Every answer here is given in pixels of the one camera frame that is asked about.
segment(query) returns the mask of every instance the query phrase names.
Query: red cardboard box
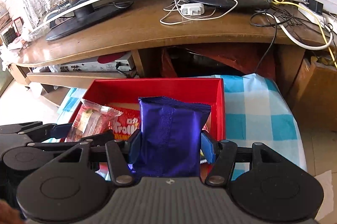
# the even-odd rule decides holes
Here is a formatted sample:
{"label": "red cardboard box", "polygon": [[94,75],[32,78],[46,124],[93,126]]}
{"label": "red cardboard box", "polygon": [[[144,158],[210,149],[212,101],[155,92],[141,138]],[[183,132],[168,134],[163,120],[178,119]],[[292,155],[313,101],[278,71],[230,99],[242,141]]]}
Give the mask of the red cardboard box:
{"label": "red cardboard box", "polygon": [[[225,95],[219,78],[147,78],[95,80],[83,96],[101,104],[138,103],[139,97],[166,96],[188,103],[211,105],[210,134],[216,140],[225,135]],[[81,104],[75,110],[73,122]]]}

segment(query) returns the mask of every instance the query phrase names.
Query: packaged pastry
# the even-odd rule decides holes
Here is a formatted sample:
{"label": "packaged pastry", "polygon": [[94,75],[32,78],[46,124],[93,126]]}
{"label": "packaged pastry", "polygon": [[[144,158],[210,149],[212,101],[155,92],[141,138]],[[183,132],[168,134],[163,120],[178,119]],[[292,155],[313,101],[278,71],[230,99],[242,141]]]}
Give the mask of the packaged pastry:
{"label": "packaged pastry", "polygon": [[115,107],[123,114],[117,120],[110,122],[109,129],[113,130],[115,139],[127,140],[137,129],[140,129],[140,111]]}
{"label": "packaged pastry", "polygon": [[82,106],[67,135],[66,142],[79,141],[83,137],[97,135],[108,129],[110,122],[117,121],[122,114],[112,107],[82,99]]}
{"label": "packaged pastry", "polygon": [[167,97],[139,98],[142,145],[133,164],[138,177],[200,175],[201,130],[211,106]]}

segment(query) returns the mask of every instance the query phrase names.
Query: monitor stand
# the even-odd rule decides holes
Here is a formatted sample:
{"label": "monitor stand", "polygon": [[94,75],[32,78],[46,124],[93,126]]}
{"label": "monitor stand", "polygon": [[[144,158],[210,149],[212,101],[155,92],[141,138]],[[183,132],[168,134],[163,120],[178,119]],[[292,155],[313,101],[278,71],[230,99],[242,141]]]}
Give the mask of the monitor stand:
{"label": "monitor stand", "polygon": [[65,21],[52,28],[52,30],[46,35],[46,41],[54,41],[59,38],[63,38],[80,30],[91,27],[97,23],[101,23],[107,19],[110,19],[125,10],[127,10],[132,4],[114,4],[104,6],[98,10],[94,10],[92,4],[80,7],[74,10],[75,17]]}

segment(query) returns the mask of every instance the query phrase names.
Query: tiled floor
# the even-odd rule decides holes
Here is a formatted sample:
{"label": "tiled floor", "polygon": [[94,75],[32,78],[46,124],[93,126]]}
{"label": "tiled floor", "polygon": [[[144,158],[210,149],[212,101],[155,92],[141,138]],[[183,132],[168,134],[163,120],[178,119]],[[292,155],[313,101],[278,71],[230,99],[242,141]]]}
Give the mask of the tiled floor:
{"label": "tiled floor", "polygon": [[12,81],[0,97],[0,125],[42,121],[54,123],[58,107],[44,97],[34,98],[31,90]]}
{"label": "tiled floor", "polygon": [[321,224],[337,223],[337,132],[309,129],[299,124],[308,173],[320,175],[332,171],[334,211],[321,219]]}

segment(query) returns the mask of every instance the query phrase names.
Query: white paper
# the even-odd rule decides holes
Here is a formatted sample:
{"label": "white paper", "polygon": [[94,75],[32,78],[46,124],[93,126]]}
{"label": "white paper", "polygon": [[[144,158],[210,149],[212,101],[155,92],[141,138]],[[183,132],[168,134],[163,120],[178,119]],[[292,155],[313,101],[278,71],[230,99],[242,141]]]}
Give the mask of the white paper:
{"label": "white paper", "polygon": [[29,84],[29,87],[30,87],[30,89],[33,93],[33,97],[35,99],[38,99],[41,96],[41,93],[42,93],[42,90],[43,90],[41,83],[31,82]]}
{"label": "white paper", "polygon": [[332,173],[331,170],[323,174],[315,176],[323,187],[324,199],[318,211],[315,220],[319,221],[334,210],[334,192],[332,187]]}

